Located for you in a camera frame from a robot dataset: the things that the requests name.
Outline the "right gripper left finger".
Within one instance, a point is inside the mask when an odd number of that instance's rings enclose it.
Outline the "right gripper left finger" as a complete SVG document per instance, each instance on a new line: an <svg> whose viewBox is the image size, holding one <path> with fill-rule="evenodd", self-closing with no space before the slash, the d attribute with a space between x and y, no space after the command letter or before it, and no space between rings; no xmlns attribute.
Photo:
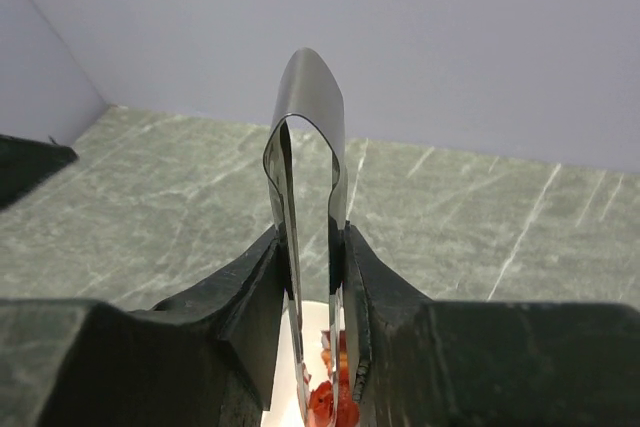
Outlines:
<svg viewBox="0 0 640 427"><path fill-rule="evenodd" d="M272 400L284 286L274 229L148 310L1 303L5 426L257 426Z"/></svg>

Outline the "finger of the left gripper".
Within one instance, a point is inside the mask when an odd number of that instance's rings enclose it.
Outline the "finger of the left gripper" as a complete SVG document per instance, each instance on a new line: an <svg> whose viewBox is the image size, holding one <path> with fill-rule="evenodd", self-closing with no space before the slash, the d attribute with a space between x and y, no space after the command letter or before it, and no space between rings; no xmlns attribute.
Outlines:
<svg viewBox="0 0 640 427"><path fill-rule="evenodd" d="M78 160L77 153L49 143L1 136L1 209L6 210L50 177Z"/></svg>

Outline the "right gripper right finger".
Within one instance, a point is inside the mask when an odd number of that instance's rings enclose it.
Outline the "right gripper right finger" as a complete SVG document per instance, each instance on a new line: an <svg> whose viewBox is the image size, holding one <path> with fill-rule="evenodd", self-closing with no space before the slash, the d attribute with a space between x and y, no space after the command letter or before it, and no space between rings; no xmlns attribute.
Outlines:
<svg viewBox="0 0 640 427"><path fill-rule="evenodd" d="M352 395L365 426L635 426L639 313L433 300L345 231Z"/></svg>

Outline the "red crab toy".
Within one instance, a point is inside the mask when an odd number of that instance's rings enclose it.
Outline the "red crab toy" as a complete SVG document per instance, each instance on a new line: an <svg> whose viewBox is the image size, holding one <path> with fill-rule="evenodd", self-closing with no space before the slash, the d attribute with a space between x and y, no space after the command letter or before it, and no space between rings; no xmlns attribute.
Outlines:
<svg viewBox="0 0 640 427"><path fill-rule="evenodd" d="M339 334L338 380L339 389L337 401L334 400L330 333L321 332L321 360L328 374L328 379L319 383L313 390L306 392L307 420L306 426L337 426L354 427L360 425L360 412L356 402L352 399L349 386L349 361L347 354L345 331Z"/></svg>

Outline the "metal tongs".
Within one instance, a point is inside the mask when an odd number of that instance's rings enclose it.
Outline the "metal tongs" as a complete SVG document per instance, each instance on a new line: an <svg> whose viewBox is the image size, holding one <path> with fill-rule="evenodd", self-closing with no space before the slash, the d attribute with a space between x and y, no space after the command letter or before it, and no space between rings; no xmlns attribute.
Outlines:
<svg viewBox="0 0 640 427"><path fill-rule="evenodd" d="M338 83L317 52L301 48L288 61L280 81L263 168L284 255L285 309L303 426L310 381L302 340L303 301L329 306L335 401L338 396L348 203L345 148L344 101Z"/></svg>

